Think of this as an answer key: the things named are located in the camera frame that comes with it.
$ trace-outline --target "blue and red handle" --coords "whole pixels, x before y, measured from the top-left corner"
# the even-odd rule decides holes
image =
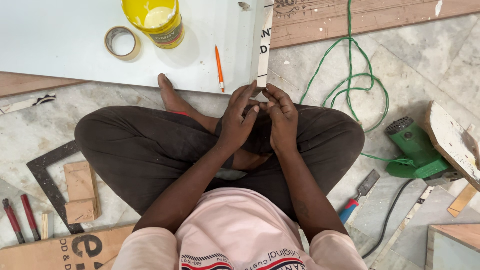
[[[348,204],[345,206],[345,208],[342,209],[342,211],[338,214],[340,220],[342,221],[342,224],[345,224],[345,222],[347,222],[348,218],[352,214],[355,207],[358,206],[358,204],[359,203],[354,199],[350,199],[348,201]]]

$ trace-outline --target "bucket label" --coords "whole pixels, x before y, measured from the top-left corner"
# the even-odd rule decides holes
[[[149,34],[149,35],[154,40],[155,43],[167,45],[179,39],[181,37],[182,32],[183,32],[183,22],[180,21],[180,24],[177,27],[173,28],[172,31],[168,33]]]

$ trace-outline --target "green power tool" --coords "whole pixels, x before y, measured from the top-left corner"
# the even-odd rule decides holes
[[[422,178],[432,186],[463,177],[433,147],[428,134],[412,118],[405,116],[394,121],[385,132],[403,151],[397,159],[413,161],[409,164],[389,162],[385,170],[391,176]]]

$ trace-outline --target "electric cord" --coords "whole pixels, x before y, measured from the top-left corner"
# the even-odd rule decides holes
[[[390,218],[390,214],[392,214],[393,208],[395,207],[396,201],[398,201],[398,198],[402,194],[402,191],[405,189],[405,187],[407,187],[407,185],[411,183],[413,180],[415,180],[415,178],[408,179],[405,182],[405,184],[403,184],[402,188],[400,188],[398,194],[396,195],[395,200],[393,201],[392,206],[390,207],[390,210],[388,211],[387,217],[385,218],[384,227],[382,229],[382,234],[380,235],[380,239],[378,240],[377,244],[374,247],[372,247],[372,249],[369,252],[367,252],[365,255],[361,257],[362,259],[365,259],[370,254],[372,254],[378,248],[378,246],[380,246],[380,244],[382,243],[382,240],[384,239],[384,236],[385,236],[385,230],[387,229],[388,220]]]
[[[363,91],[370,91],[373,87],[373,84],[374,82],[377,82],[378,85],[380,85],[380,87],[383,89],[384,93],[385,93],[385,109],[384,109],[384,112],[382,114],[382,118],[380,119],[380,121],[374,126],[372,127],[371,129],[367,130],[367,131],[364,131],[365,133],[367,132],[370,132],[372,130],[374,130],[375,128],[377,128],[380,123],[385,119],[385,117],[387,116],[387,112],[388,112],[388,106],[389,106],[389,98],[388,98],[388,92],[387,90],[385,89],[384,85],[382,84],[382,82],[380,81],[379,78],[375,77],[373,75],[373,72],[372,72],[372,64],[370,63],[370,60],[368,59],[368,56],[367,54],[365,54],[365,52],[360,48],[359,44],[357,43],[357,41],[352,38],[352,16],[351,16],[351,12],[350,12],[350,5],[352,3],[352,0],[348,0],[348,4],[347,4],[347,7],[348,7],[348,37],[341,37],[339,38],[332,46],[330,46],[327,51],[325,52],[324,56],[322,57],[322,59],[320,60],[320,63],[318,64],[318,67],[317,67],[317,70],[315,71],[315,73],[313,74],[312,78],[310,79],[310,81],[308,82],[308,85],[307,85],[307,90],[305,91],[305,93],[303,93],[301,99],[300,99],[300,102],[299,104],[301,104],[303,102],[303,99],[307,96],[307,93],[308,93],[308,90],[310,89],[310,85],[312,84],[312,81],[313,79],[315,78],[315,76],[317,75],[318,71],[320,70],[320,66],[322,65],[322,63],[324,62],[324,59],[325,57],[328,55],[328,53],[330,53],[330,51],[342,40],[346,39],[348,40],[348,61],[349,61],[349,76],[343,80],[342,82],[340,82],[328,95],[327,97],[325,98],[325,100],[323,101],[322,103],[322,107],[325,107],[325,104],[327,102],[327,100],[335,93],[335,91],[337,89],[339,89],[345,82],[348,82],[347,83],[347,88],[339,91],[333,98],[332,98],[332,102],[330,103],[330,108],[333,107],[334,103],[335,103],[335,99],[338,97],[338,95],[340,95],[341,93],[344,93],[346,92],[347,93],[347,104],[348,104],[348,107],[350,108],[350,111],[352,113],[352,115],[355,117],[355,119],[357,120],[357,122],[359,123],[360,127],[363,128],[363,125],[361,124],[361,121],[360,119],[357,117],[355,111],[353,110],[352,108],[352,103],[351,103],[351,99],[350,99],[350,90],[363,90]],[[358,50],[360,51],[360,53],[362,54],[362,56],[365,58],[365,60],[367,61],[368,63],[368,70],[370,73],[357,73],[357,74],[352,74],[352,70],[353,70],[353,67],[352,67],[352,42],[355,44],[355,46],[357,46]],[[368,76],[370,77],[370,87],[368,88],[363,88],[363,87],[351,87],[351,81],[352,81],[352,78],[354,77],[357,77],[357,76]],[[410,160],[410,159],[394,159],[394,160],[390,160],[390,159],[382,159],[382,158],[379,158],[379,157],[376,157],[376,156],[372,156],[372,155],[368,155],[368,154],[364,154],[364,153],[360,153],[361,155],[364,155],[366,157],[369,157],[369,158],[372,158],[372,159],[376,159],[376,160],[383,160],[383,161],[394,161],[394,162],[399,162],[399,163],[402,163],[402,164],[409,164],[409,165],[412,165],[414,167],[416,167],[414,164],[413,164],[413,160]]]

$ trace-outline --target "black power cord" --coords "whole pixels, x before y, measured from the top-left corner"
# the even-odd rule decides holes
[[[385,218],[384,228],[382,230],[382,235],[380,236],[380,239],[378,240],[377,244],[369,252],[367,252],[367,254],[365,254],[361,257],[362,259],[365,259],[366,257],[368,257],[368,255],[372,254],[378,248],[378,246],[382,243],[382,240],[384,239],[384,236],[385,236],[385,230],[387,229],[388,219],[390,218],[390,214],[392,214],[392,211],[393,211],[393,208],[395,207],[396,201],[398,201],[398,198],[402,194],[402,191],[405,189],[405,187],[407,187],[407,185],[410,182],[412,182],[413,180],[415,180],[415,178],[409,179],[408,181],[405,182],[405,184],[403,184],[402,188],[400,188],[400,191],[396,195],[396,198],[393,201],[393,204],[390,207],[390,210],[388,211],[387,217]]]

